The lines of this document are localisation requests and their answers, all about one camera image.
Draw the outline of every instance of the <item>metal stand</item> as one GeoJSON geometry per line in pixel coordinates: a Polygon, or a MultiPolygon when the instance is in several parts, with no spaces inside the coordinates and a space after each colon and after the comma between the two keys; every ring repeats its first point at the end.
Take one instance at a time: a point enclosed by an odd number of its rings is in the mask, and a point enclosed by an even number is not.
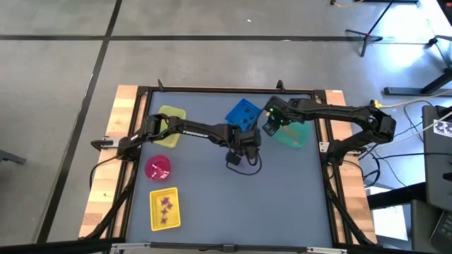
{"type": "Polygon", "coordinates": [[[0,162],[1,161],[10,161],[10,162],[14,162],[14,163],[23,165],[26,160],[27,159],[24,159],[24,158],[19,157],[17,155],[13,155],[12,153],[0,150],[0,162]]]}
{"type": "MultiPolygon", "coordinates": [[[[432,46],[438,42],[438,39],[448,40],[452,42],[452,37],[445,35],[436,35],[431,38],[427,43],[427,46],[432,46]]],[[[443,87],[445,84],[452,81],[452,69],[445,68],[444,74],[440,75],[436,80],[430,82],[430,84],[424,86],[423,88],[411,88],[411,87],[385,87],[384,94],[385,95],[408,95],[408,96],[430,96],[437,95],[442,92],[446,92],[449,89],[439,89],[443,87]]],[[[448,93],[445,95],[440,95],[441,97],[452,97],[452,93],[448,93]]]]}
{"type": "Polygon", "coordinates": [[[425,182],[367,196],[371,210],[402,205],[411,202],[411,200],[427,202],[425,182]]]}
{"type": "Polygon", "coordinates": [[[364,35],[364,38],[363,38],[364,44],[362,45],[361,57],[363,57],[366,54],[366,49],[367,49],[367,45],[368,45],[369,42],[379,42],[379,41],[381,41],[383,39],[382,36],[374,36],[374,35],[371,35],[371,34],[372,34],[372,31],[375,29],[376,25],[379,24],[381,18],[383,18],[384,14],[388,11],[388,9],[391,7],[391,5],[394,4],[394,1],[395,0],[392,0],[388,4],[388,6],[384,9],[383,13],[379,16],[379,18],[376,20],[376,22],[374,23],[372,28],[367,33],[359,32],[359,31],[355,31],[355,30],[350,30],[350,29],[346,30],[346,32],[351,32],[351,33],[354,33],[354,34],[357,34],[357,35],[364,35]]]}

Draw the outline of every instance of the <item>yellow basket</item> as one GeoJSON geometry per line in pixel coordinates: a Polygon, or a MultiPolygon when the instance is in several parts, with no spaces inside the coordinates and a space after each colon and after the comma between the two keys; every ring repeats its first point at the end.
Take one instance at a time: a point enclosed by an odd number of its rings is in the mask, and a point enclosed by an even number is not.
{"type": "Polygon", "coordinates": [[[154,190],[149,193],[150,229],[159,231],[181,225],[177,188],[154,190]]]}
{"type": "MultiPolygon", "coordinates": [[[[185,119],[186,113],[183,109],[178,109],[175,107],[163,105],[158,110],[159,114],[166,114],[167,116],[178,116],[180,119],[185,119]]],[[[168,128],[165,121],[160,124],[160,131],[164,131],[168,128]]],[[[180,134],[172,134],[167,136],[164,140],[155,141],[155,144],[163,145],[165,147],[174,148],[177,144],[180,134]]]]}

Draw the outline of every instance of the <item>black cable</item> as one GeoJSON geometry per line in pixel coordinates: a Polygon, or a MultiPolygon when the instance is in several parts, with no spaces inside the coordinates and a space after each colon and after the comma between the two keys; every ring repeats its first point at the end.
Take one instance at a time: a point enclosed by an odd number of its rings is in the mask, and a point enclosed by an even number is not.
{"type": "Polygon", "coordinates": [[[235,173],[238,173],[238,174],[241,174],[241,175],[244,175],[244,176],[253,176],[253,175],[259,173],[260,170],[262,169],[262,159],[261,159],[261,156],[260,156],[259,153],[257,153],[256,163],[257,163],[257,161],[259,161],[259,168],[253,173],[244,173],[244,172],[240,172],[240,171],[238,171],[236,169],[233,169],[232,167],[229,167],[229,162],[226,162],[226,167],[228,169],[234,171],[235,173]]]}
{"type": "Polygon", "coordinates": [[[102,161],[102,162],[97,163],[97,164],[93,167],[93,169],[91,169],[91,172],[90,172],[90,189],[91,189],[91,187],[93,186],[93,175],[94,175],[94,171],[96,170],[96,168],[97,168],[98,166],[104,164],[104,163],[107,163],[107,162],[109,162],[109,161],[111,161],[111,160],[113,160],[113,159],[118,159],[118,158],[119,158],[119,156],[117,155],[117,156],[115,156],[115,157],[111,157],[111,158],[109,158],[109,159],[106,159],[105,161],[102,161]]]}
{"type": "Polygon", "coordinates": [[[393,157],[414,156],[414,155],[446,155],[446,156],[452,156],[451,153],[447,153],[447,152],[416,152],[416,153],[404,154],[404,155],[389,155],[389,156],[385,156],[385,157],[380,157],[378,159],[388,159],[388,158],[393,158],[393,157]]]}
{"type": "Polygon", "coordinates": [[[365,185],[365,188],[372,187],[375,185],[375,183],[380,179],[381,175],[381,165],[378,160],[376,160],[375,155],[373,153],[370,153],[373,159],[375,159],[376,167],[377,169],[373,170],[372,172],[368,173],[367,175],[363,176],[362,180],[365,180],[367,177],[371,176],[372,174],[376,174],[374,181],[372,181],[370,184],[365,185]]]}
{"type": "Polygon", "coordinates": [[[372,151],[375,149],[375,147],[377,147],[378,145],[379,145],[379,144],[375,144],[370,150],[368,149],[364,155],[362,155],[361,157],[358,158],[358,160],[360,161],[360,160],[364,159],[364,158],[365,158],[370,152],[372,152],[372,151]]]}
{"type": "Polygon", "coordinates": [[[344,162],[353,164],[353,165],[355,165],[356,167],[358,167],[358,169],[361,170],[361,176],[364,177],[364,170],[362,170],[362,167],[361,167],[360,165],[358,165],[358,163],[354,163],[354,162],[348,161],[348,160],[346,160],[346,159],[344,159],[344,162]]]}
{"type": "MultiPolygon", "coordinates": [[[[408,106],[408,105],[411,105],[411,104],[414,104],[414,103],[418,103],[418,102],[424,102],[424,103],[427,103],[428,105],[430,105],[430,106],[433,107],[432,103],[430,103],[430,102],[428,102],[428,101],[426,101],[426,100],[418,100],[418,101],[416,101],[416,102],[410,102],[410,103],[406,104],[405,106],[403,106],[403,113],[405,114],[405,117],[406,117],[406,118],[408,119],[408,121],[410,122],[410,126],[412,126],[412,127],[416,130],[416,132],[419,132],[419,131],[417,130],[416,126],[415,126],[414,123],[411,121],[411,118],[410,118],[410,116],[409,116],[408,113],[407,113],[407,106],[408,106]]],[[[424,140],[422,139],[421,133],[418,133],[417,135],[419,136],[419,139],[420,139],[422,142],[424,142],[424,140]]]]}
{"type": "Polygon", "coordinates": [[[383,161],[385,161],[387,163],[387,165],[389,166],[389,169],[391,170],[391,172],[393,172],[393,175],[394,175],[395,179],[397,180],[397,182],[399,182],[401,185],[406,187],[406,185],[397,177],[396,173],[393,170],[393,167],[391,167],[389,162],[386,159],[384,159],[383,157],[381,157],[377,151],[375,151],[375,154],[379,157],[379,159],[382,159],[383,161]]]}
{"type": "MultiPolygon", "coordinates": [[[[226,140],[226,138],[225,138],[223,135],[221,135],[221,134],[219,134],[219,133],[216,133],[215,131],[211,131],[211,130],[209,130],[209,129],[207,129],[207,128],[203,128],[203,127],[199,127],[199,126],[192,126],[192,125],[187,125],[187,126],[190,126],[190,127],[193,127],[193,128],[198,128],[198,129],[200,129],[200,130],[207,131],[207,132],[209,132],[209,133],[212,133],[213,135],[216,135],[217,137],[221,138],[222,140],[224,140],[224,141],[226,142],[226,145],[227,145],[227,147],[229,148],[229,151],[230,151],[230,152],[232,152],[232,153],[234,152],[234,151],[232,150],[232,148],[231,148],[230,143],[226,140]]],[[[253,167],[256,166],[257,163],[259,162],[259,168],[258,168],[258,170],[257,170],[256,172],[254,172],[254,173],[244,173],[244,172],[240,172],[240,171],[238,171],[238,170],[236,170],[236,169],[233,169],[232,167],[229,167],[229,162],[228,162],[228,161],[226,161],[226,167],[227,167],[228,169],[234,171],[235,173],[238,173],[238,174],[241,174],[241,175],[244,175],[244,176],[253,176],[253,175],[259,173],[260,170],[262,169],[262,159],[261,159],[261,156],[259,155],[259,152],[257,152],[257,158],[256,158],[256,160],[255,160],[254,163],[252,163],[252,162],[249,160],[248,156],[245,156],[245,157],[246,157],[246,160],[248,161],[248,163],[249,163],[251,166],[253,166],[253,167]]]]}
{"type": "Polygon", "coordinates": [[[395,138],[395,137],[397,137],[398,135],[402,135],[402,134],[406,133],[407,131],[409,131],[409,130],[411,130],[411,129],[413,129],[413,128],[416,128],[416,127],[418,127],[418,126],[419,126],[419,125],[421,125],[421,124],[422,124],[422,122],[420,122],[420,123],[416,124],[415,126],[411,126],[411,127],[409,127],[408,129],[406,129],[406,130],[402,131],[401,133],[395,134],[395,135],[394,135],[394,138],[395,138]]]}
{"type": "Polygon", "coordinates": [[[331,176],[328,177],[328,180],[331,180],[334,177],[334,170],[331,172],[331,176]]]}

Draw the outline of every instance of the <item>power cord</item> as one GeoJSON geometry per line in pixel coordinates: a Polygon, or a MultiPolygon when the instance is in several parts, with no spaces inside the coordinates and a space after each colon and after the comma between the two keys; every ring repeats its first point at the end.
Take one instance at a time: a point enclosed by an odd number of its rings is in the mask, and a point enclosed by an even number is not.
{"type": "MultiPolygon", "coordinates": [[[[443,121],[444,119],[448,118],[450,115],[452,115],[452,111],[450,111],[449,113],[447,113],[445,116],[441,117],[438,121],[443,121]]],[[[389,143],[389,144],[387,144],[387,145],[384,145],[383,147],[379,147],[378,150],[383,149],[383,148],[385,148],[385,147],[388,147],[389,145],[394,145],[394,144],[400,143],[400,142],[402,142],[402,141],[404,141],[404,140],[407,140],[408,138],[412,138],[412,137],[414,137],[414,136],[416,136],[416,135],[418,135],[418,134],[420,134],[420,133],[423,133],[424,131],[426,131],[426,130],[430,129],[431,127],[433,127],[434,124],[435,124],[435,122],[432,123],[432,124],[430,124],[429,126],[423,128],[422,130],[418,131],[417,133],[415,133],[415,134],[413,134],[413,135],[410,135],[410,136],[408,136],[408,137],[406,137],[406,138],[403,138],[403,139],[401,139],[401,140],[397,140],[397,141],[395,141],[395,142],[389,143]]]]}
{"type": "Polygon", "coordinates": [[[415,156],[415,155],[445,155],[445,156],[452,156],[452,153],[448,153],[448,152],[415,152],[415,153],[402,154],[402,155],[389,155],[389,156],[385,156],[385,157],[380,157],[379,159],[388,159],[388,158],[394,158],[394,157],[415,156]]]}
{"type": "Polygon", "coordinates": [[[406,118],[408,119],[408,121],[410,122],[410,126],[413,127],[413,128],[416,130],[416,132],[418,132],[417,135],[419,136],[419,139],[420,139],[422,142],[424,142],[424,140],[422,139],[421,134],[420,134],[419,131],[417,130],[417,127],[415,126],[415,124],[411,121],[411,118],[410,118],[410,116],[408,115],[408,112],[407,112],[407,107],[408,107],[409,105],[414,104],[414,103],[418,103],[418,102],[424,102],[424,103],[427,103],[428,105],[430,105],[430,106],[433,107],[433,104],[432,104],[432,103],[430,103],[430,102],[428,102],[428,101],[426,101],[426,100],[421,99],[421,100],[418,100],[418,101],[415,101],[415,102],[407,103],[405,106],[403,106],[403,113],[405,114],[405,117],[406,117],[406,118]]]}
{"type": "Polygon", "coordinates": [[[360,3],[362,3],[363,1],[364,1],[364,0],[361,0],[361,1],[355,2],[355,3],[353,3],[353,4],[350,4],[350,5],[348,5],[348,6],[344,6],[344,5],[342,5],[342,4],[336,3],[336,0],[331,0],[331,1],[330,1],[330,4],[334,4],[334,5],[336,5],[336,6],[339,7],[339,8],[349,8],[349,7],[352,7],[352,6],[354,6],[354,5],[360,4],[360,3]]]}
{"type": "Polygon", "coordinates": [[[452,92],[452,89],[451,90],[447,90],[445,92],[441,92],[441,93],[439,93],[437,95],[431,95],[431,96],[428,96],[428,97],[423,97],[423,98],[414,99],[414,100],[410,100],[410,101],[407,101],[407,102],[401,102],[401,103],[392,104],[392,105],[382,105],[376,99],[374,99],[374,100],[372,100],[372,104],[374,105],[374,107],[376,107],[378,109],[398,107],[398,106],[402,106],[402,105],[405,105],[405,104],[410,104],[410,103],[413,103],[413,102],[418,102],[418,101],[426,100],[426,99],[429,99],[429,98],[442,96],[442,95],[448,94],[450,92],[452,92]]]}
{"type": "MultiPolygon", "coordinates": [[[[421,125],[421,124],[422,124],[422,122],[420,122],[420,123],[418,123],[418,124],[416,124],[416,125],[414,125],[414,126],[412,126],[412,127],[409,127],[408,129],[402,131],[401,133],[395,134],[395,135],[394,135],[394,138],[397,137],[397,136],[399,136],[399,135],[402,135],[402,134],[407,133],[409,130],[411,130],[411,129],[415,128],[415,127],[418,127],[418,126],[421,125]]],[[[358,160],[364,159],[364,158],[365,158],[370,152],[372,152],[378,145],[379,145],[379,144],[373,145],[373,146],[370,148],[370,150],[368,149],[368,150],[366,151],[366,153],[364,153],[364,155],[362,155],[361,157],[358,158],[358,160]]]]}
{"type": "Polygon", "coordinates": [[[226,167],[227,167],[228,169],[234,171],[235,173],[241,174],[241,175],[243,175],[243,176],[253,176],[253,175],[255,175],[255,174],[257,174],[257,173],[259,173],[259,172],[261,171],[261,169],[262,169],[262,159],[261,159],[261,156],[260,156],[259,153],[257,153],[256,161],[255,161],[253,164],[249,161],[248,157],[246,158],[246,160],[248,160],[248,163],[249,163],[251,166],[253,166],[253,167],[256,166],[257,163],[259,162],[259,168],[258,168],[255,172],[253,172],[253,173],[245,173],[245,172],[240,172],[240,171],[238,171],[238,170],[236,170],[236,169],[233,169],[232,167],[229,167],[229,162],[226,162],[226,167]]]}
{"type": "Polygon", "coordinates": [[[106,159],[105,161],[102,161],[102,162],[97,163],[97,164],[91,169],[91,172],[90,172],[90,190],[91,190],[91,187],[93,187],[93,176],[94,176],[94,172],[95,172],[96,168],[97,168],[98,166],[104,164],[104,163],[107,163],[107,162],[109,162],[109,161],[112,161],[113,159],[118,159],[118,158],[119,158],[119,156],[114,156],[114,157],[111,157],[111,158],[109,158],[109,159],[106,159]]]}
{"type": "Polygon", "coordinates": [[[397,177],[397,174],[394,172],[393,167],[391,167],[391,165],[389,164],[389,162],[384,159],[383,157],[381,157],[377,151],[375,151],[376,156],[378,156],[378,159],[382,159],[383,161],[385,161],[387,163],[387,165],[389,166],[389,169],[391,170],[391,172],[393,172],[393,175],[395,177],[395,179],[397,180],[397,182],[399,182],[401,185],[403,185],[404,187],[406,187],[406,185],[397,177]]]}
{"type": "Polygon", "coordinates": [[[367,177],[369,177],[369,176],[371,176],[373,174],[376,174],[376,176],[375,176],[375,179],[370,184],[367,184],[367,185],[364,186],[365,188],[374,186],[375,183],[380,179],[380,175],[381,175],[380,162],[378,160],[376,160],[375,155],[373,153],[370,153],[370,155],[372,156],[373,159],[375,159],[377,169],[375,169],[375,170],[371,171],[370,173],[368,173],[367,175],[363,176],[362,180],[363,181],[366,180],[367,177]]]}
{"type": "Polygon", "coordinates": [[[355,165],[359,170],[361,170],[361,175],[364,177],[364,170],[362,170],[362,167],[360,165],[358,165],[358,163],[354,163],[354,162],[351,162],[351,161],[346,160],[346,159],[344,159],[344,162],[347,162],[347,163],[355,165]]]}

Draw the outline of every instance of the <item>wooden plank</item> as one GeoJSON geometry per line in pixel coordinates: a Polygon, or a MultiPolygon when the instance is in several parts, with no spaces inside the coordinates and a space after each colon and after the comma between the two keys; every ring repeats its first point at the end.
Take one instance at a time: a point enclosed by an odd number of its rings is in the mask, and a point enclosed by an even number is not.
{"type": "MultiPolygon", "coordinates": [[[[105,135],[112,138],[127,136],[137,89],[136,85],[120,85],[118,87],[105,135]]],[[[116,152],[116,149],[102,150],[99,162],[114,157],[116,152]]],[[[121,161],[114,159],[96,169],[93,187],[79,232],[80,237],[91,233],[112,206],[120,167],[121,161]]]]}
{"type": "MultiPolygon", "coordinates": [[[[329,104],[345,106],[345,98],[342,91],[327,90],[326,101],[329,104]]],[[[331,128],[333,129],[334,139],[343,140],[353,135],[352,126],[347,122],[331,121],[331,128]]],[[[345,159],[359,164],[356,156],[347,155],[345,156],[345,159]]],[[[366,237],[376,243],[374,223],[371,218],[361,171],[355,165],[347,162],[344,162],[343,165],[339,167],[339,170],[347,211],[358,227],[364,232],[366,237]]],[[[336,217],[336,223],[340,221],[339,218],[340,216],[336,217]]],[[[343,237],[340,237],[340,239],[341,242],[345,242],[343,237]]],[[[353,241],[354,243],[358,243],[355,238],[353,238],[353,241]]]]}
{"type": "MultiPolygon", "coordinates": [[[[122,138],[127,136],[127,132],[130,126],[131,115],[136,98],[137,86],[135,85],[120,85],[117,90],[117,94],[112,107],[106,135],[115,138],[122,138]]],[[[327,101],[329,104],[345,105],[345,99],[342,91],[326,91],[327,101]]],[[[145,97],[142,97],[138,115],[142,116],[144,111],[145,97]]],[[[142,117],[137,118],[136,130],[139,128],[142,117]]],[[[320,120],[321,132],[324,139],[326,139],[326,128],[324,120],[320,120]]],[[[344,139],[352,135],[351,126],[349,123],[331,121],[333,128],[333,137],[336,139],[344,139]]],[[[103,150],[100,153],[99,161],[113,157],[116,154],[115,149],[103,150]]],[[[347,156],[346,160],[357,163],[357,158],[353,156],[347,156]]],[[[83,223],[80,230],[80,236],[89,234],[100,220],[105,216],[110,207],[112,206],[112,197],[114,195],[114,189],[116,188],[117,179],[119,176],[119,168],[121,162],[114,160],[100,166],[95,174],[93,181],[93,188],[88,198],[88,204],[83,218],[83,223]]],[[[126,181],[130,176],[131,165],[127,167],[126,181]]],[[[328,172],[331,175],[331,167],[328,168],[328,172]]],[[[364,184],[362,182],[361,171],[352,164],[344,163],[340,167],[340,175],[343,181],[343,189],[345,194],[345,202],[347,210],[350,215],[360,227],[366,236],[376,243],[376,237],[374,233],[374,225],[371,220],[371,214],[369,205],[367,203],[366,193],[364,191],[364,184]]],[[[335,189],[335,184],[332,179],[331,183],[335,189]]],[[[114,236],[119,235],[119,227],[122,222],[122,215],[124,208],[122,207],[117,215],[115,222],[114,236]]],[[[345,242],[345,235],[343,232],[342,220],[338,211],[335,209],[335,218],[338,228],[338,236],[340,242],[345,242]]]]}

